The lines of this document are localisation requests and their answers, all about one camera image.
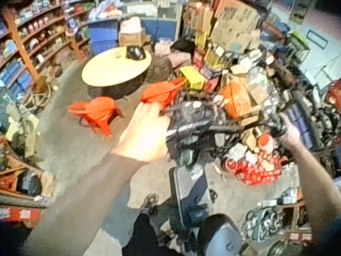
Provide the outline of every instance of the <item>storage rack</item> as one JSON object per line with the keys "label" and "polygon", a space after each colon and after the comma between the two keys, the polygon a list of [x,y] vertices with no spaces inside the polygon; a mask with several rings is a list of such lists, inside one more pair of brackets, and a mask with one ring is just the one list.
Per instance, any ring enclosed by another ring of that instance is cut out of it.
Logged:
{"label": "storage rack", "polygon": [[[85,0],[81,1],[82,3],[90,3],[93,2],[93,0]],[[35,82],[38,81],[41,72],[41,68],[44,64],[46,64],[51,58],[53,58],[58,52],[60,52],[62,49],[64,49],[66,46],[71,46],[76,59],[81,61],[84,58],[84,55],[82,54],[80,47],[87,43],[89,41],[89,38],[83,38],[80,42],[76,42],[74,37],[69,37],[65,42],[58,45],[58,47],[54,48],[54,50],[44,57],[44,60],[40,62],[36,67],[34,66],[33,62],[31,61],[31,57],[34,54],[38,54],[41,49],[43,49],[47,44],[53,42],[55,39],[57,39],[59,36],[63,35],[65,33],[65,29],[62,31],[58,31],[48,37],[45,41],[38,44],[35,48],[31,49],[31,51],[27,51],[25,49],[24,43],[27,44],[33,37],[39,35],[44,29],[49,28],[52,25],[55,25],[57,23],[63,24],[65,26],[65,18],[66,15],[62,13],[62,5],[60,4],[60,1],[56,1],[57,4],[50,4],[49,7],[46,7],[42,9],[39,13],[34,14],[32,17],[26,19],[25,21],[17,24],[14,21],[14,16],[11,12],[11,9],[9,8],[3,8],[1,11],[1,19],[3,21],[2,27],[0,27],[0,41],[3,42],[6,39],[12,39],[15,45],[17,46],[17,49],[15,49],[7,58],[5,58],[3,61],[0,62],[0,74],[7,74],[7,72],[4,71],[4,68],[7,68],[13,60],[14,57],[19,57],[22,59],[22,63],[15,62],[15,67],[13,72],[10,75],[7,75],[6,77],[6,87],[10,89],[13,84],[16,82],[19,82],[18,79],[21,78],[23,75],[31,75],[31,82],[29,83],[28,87],[25,88],[25,94],[28,95],[29,92],[32,90],[32,86]],[[70,17],[76,17],[79,15],[87,15],[90,10],[76,12],[70,15]],[[44,24],[43,26],[40,26],[38,29],[35,29],[34,32],[28,34],[26,37],[21,38],[19,34],[19,30],[22,29],[23,26],[27,26],[29,22],[33,23],[34,21],[38,21],[37,19],[42,17],[43,15],[47,15],[49,13],[59,13],[60,15],[56,18],[53,18],[48,21],[48,23]],[[83,22],[79,28],[86,26],[86,22]]]}

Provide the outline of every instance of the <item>hand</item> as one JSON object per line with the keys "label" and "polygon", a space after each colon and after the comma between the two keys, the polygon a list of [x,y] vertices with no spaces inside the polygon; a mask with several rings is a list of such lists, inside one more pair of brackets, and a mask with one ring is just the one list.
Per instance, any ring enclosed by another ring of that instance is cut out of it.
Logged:
{"label": "hand", "polygon": [[280,113],[280,116],[284,119],[287,127],[287,132],[280,137],[280,141],[287,149],[293,151],[302,146],[300,133],[284,113]]}
{"label": "hand", "polygon": [[159,116],[158,103],[140,103],[112,152],[139,161],[151,162],[167,154],[168,116]]}

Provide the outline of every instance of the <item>round wooden table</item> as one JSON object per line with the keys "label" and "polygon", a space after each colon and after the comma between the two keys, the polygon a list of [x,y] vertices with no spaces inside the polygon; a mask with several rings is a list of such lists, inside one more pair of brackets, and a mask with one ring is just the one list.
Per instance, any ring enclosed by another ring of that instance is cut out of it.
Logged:
{"label": "round wooden table", "polygon": [[127,47],[117,47],[93,57],[83,68],[82,79],[91,86],[106,87],[121,84],[142,74],[149,67],[151,55],[144,60],[126,59]]}

